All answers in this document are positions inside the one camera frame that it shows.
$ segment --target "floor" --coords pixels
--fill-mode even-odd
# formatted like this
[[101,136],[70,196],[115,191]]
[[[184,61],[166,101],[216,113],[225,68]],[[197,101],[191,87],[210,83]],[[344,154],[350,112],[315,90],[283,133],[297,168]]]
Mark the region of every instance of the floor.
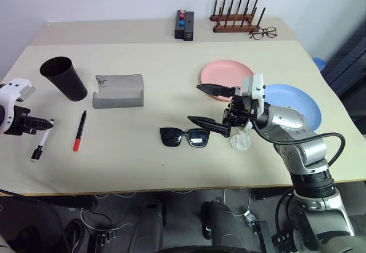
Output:
[[[366,185],[365,182],[343,183],[337,185],[349,216],[366,214]],[[227,189],[226,204],[235,214],[246,209],[249,189]],[[139,214],[150,199],[158,198],[167,207],[168,222],[164,227],[164,248],[185,245],[210,245],[201,234],[200,208],[204,201],[222,199],[222,189],[192,191],[189,193],[151,192],[137,193],[131,198],[122,198],[109,195],[98,199],[96,212],[109,216],[114,226],[124,223],[136,224]],[[274,214],[279,197],[270,197],[265,200],[251,200],[250,210],[258,220],[266,220],[271,233],[275,232]],[[0,198],[0,234],[6,239],[14,239],[19,230],[26,226],[36,226],[45,245],[51,245],[59,238],[59,230],[55,220],[44,207],[32,203],[25,203],[10,197]],[[79,210],[56,207],[63,224],[79,218]],[[280,221],[283,225],[286,220],[280,212]],[[102,216],[84,212],[85,220],[97,228],[108,228],[108,221]],[[237,217],[242,225],[246,248],[260,251],[258,238],[251,228],[247,227],[243,216]],[[117,238],[107,244],[103,253],[127,252],[133,226],[125,226],[117,231]],[[81,252],[86,252],[87,239],[85,238]]]

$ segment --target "blue plate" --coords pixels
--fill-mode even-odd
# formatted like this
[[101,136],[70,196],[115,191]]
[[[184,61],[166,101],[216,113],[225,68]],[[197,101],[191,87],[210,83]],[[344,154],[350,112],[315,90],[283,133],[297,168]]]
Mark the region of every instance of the blue plate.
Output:
[[316,102],[304,91],[286,84],[272,84],[265,88],[265,99],[271,105],[291,107],[302,113],[309,128],[315,131],[321,123],[321,112]]

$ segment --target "crumpled paper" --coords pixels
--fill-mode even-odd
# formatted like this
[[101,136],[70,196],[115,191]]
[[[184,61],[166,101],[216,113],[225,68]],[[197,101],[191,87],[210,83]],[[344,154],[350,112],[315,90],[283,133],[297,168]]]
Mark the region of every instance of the crumpled paper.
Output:
[[229,144],[232,148],[238,150],[248,150],[252,139],[250,137],[250,130],[252,129],[252,123],[248,122],[243,128],[238,129],[238,134],[229,138]]

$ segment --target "beige table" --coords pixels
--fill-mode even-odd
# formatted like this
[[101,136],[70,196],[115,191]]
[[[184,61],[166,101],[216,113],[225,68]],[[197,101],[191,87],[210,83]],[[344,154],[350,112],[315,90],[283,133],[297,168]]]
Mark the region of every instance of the beige table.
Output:
[[[67,56],[88,89],[80,102],[67,100],[39,74],[49,58]],[[366,142],[339,99],[325,83],[311,58],[295,40],[244,42],[179,42],[29,46],[5,81],[29,79],[37,91],[21,104],[35,117],[54,118],[55,127],[38,163],[30,156],[36,136],[0,136],[0,187],[26,194],[96,193],[217,187],[272,187],[291,179],[270,143],[252,133],[248,151],[230,148],[227,139],[212,133],[205,148],[183,141],[163,146],[160,127],[196,127],[186,117],[221,121],[227,103],[195,88],[202,67],[217,59],[240,61],[264,73],[265,84],[285,83],[307,92],[323,114],[317,131],[339,132],[345,151],[332,166],[336,181],[366,179]],[[95,110],[96,74],[142,74],[145,106]],[[79,152],[72,146],[79,119],[87,120]],[[339,146],[326,139],[328,157]]]

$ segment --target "black cup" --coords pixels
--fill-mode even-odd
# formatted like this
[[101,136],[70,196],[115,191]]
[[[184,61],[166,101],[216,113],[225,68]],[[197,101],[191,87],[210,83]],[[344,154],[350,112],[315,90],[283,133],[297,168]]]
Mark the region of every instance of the black cup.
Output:
[[79,101],[86,97],[87,90],[75,72],[71,59],[67,57],[51,58],[42,64],[39,71],[69,100]]

